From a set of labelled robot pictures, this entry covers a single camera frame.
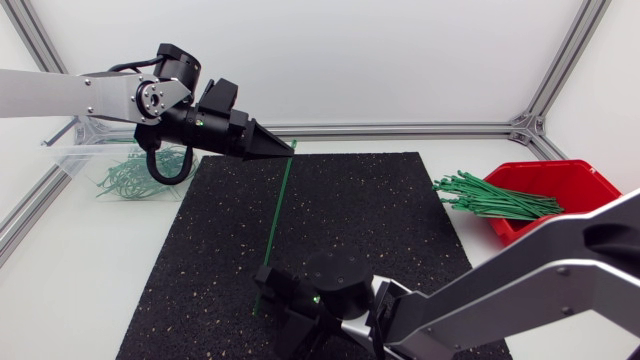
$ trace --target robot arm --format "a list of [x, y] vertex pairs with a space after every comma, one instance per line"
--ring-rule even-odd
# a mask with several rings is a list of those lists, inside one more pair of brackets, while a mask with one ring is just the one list
[[[431, 295], [373, 275], [352, 250], [312, 256], [308, 280], [263, 267], [255, 281], [265, 303], [286, 305], [276, 307], [286, 324], [276, 344], [282, 358], [310, 337], [336, 335], [379, 359], [450, 359], [586, 310], [640, 336], [638, 213], [640, 190], [555, 218]], [[311, 298], [319, 301], [300, 305]]]
[[[153, 74], [138, 70], [152, 65]], [[127, 69], [135, 73], [120, 72]], [[193, 148], [245, 160], [293, 155], [293, 149], [255, 119], [233, 109], [238, 86], [231, 82], [210, 80], [192, 106], [200, 70], [196, 58], [171, 44], [161, 44], [154, 59], [116, 65], [103, 73], [0, 70], [0, 117], [87, 115], [135, 123], [149, 172], [168, 185], [186, 178]], [[156, 169], [155, 151], [163, 141], [187, 146], [183, 171], [174, 178]]]

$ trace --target bundle of green wires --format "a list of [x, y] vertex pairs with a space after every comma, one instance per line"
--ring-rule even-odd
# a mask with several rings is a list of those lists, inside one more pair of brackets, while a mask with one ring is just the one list
[[[158, 170], [165, 176], [175, 176], [182, 168], [184, 154], [184, 149], [176, 146], [156, 152]], [[193, 177], [195, 169], [194, 162], [187, 179]], [[145, 153], [129, 154], [127, 161], [109, 168], [105, 179], [96, 185], [103, 190], [96, 197], [111, 193], [126, 200], [141, 200], [172, 190], [151, 177]]]
[[499, 188], [460, 170], [458, 175], [436, 180], [433, 186], [433, 190], [458, 195], [457, 199], [440, 199], [452, 204], [455, 210], [482, 217], [530, 221], [564, 211], [555, 198]]

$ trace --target red plastic bin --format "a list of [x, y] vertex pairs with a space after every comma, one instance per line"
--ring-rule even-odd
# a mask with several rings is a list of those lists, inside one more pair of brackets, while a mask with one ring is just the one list
[[[622, 194], [591, 165], [582, 160], [513, 162], [501, 165], [485, 178], [505, 189], [555, 197], [563, 214], [590, 212]], [[548, 219], [535, 221], [494, 219], [489, 223], [505, 246]]]

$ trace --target white wall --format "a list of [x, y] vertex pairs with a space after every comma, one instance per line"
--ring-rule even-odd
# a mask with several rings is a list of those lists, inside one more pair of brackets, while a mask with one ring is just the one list
[[613, 0], [548, 114], [548, 134], [620, 191], [640, 187], [640, 1]]
[[[38, 71], [11, 21], [0, 10], [0, 68]], [[53, 165], [40, 143], [48, 140], [67, 118], [0, 118], [0, 221]]]
[[263, 123], [507, 121], [581, 2], [32, 0], [70, 72], [172, 42]]

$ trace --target black rubber mat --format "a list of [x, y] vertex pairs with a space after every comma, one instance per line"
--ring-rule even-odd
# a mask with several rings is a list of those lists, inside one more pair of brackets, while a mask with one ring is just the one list
[[[286, 160], [205, 157], [149, 277], [120, 359], [272, 359], [277, 332], [252, 316]], [[430, 294], [471, 268], [417, 153], [296, 155], [271, 265], [302, 274], [351, 244], [374, 273]], [[373, 359], [332, 338], [316, 358]], [[504, 342], [456, 359], [510, 359]]]

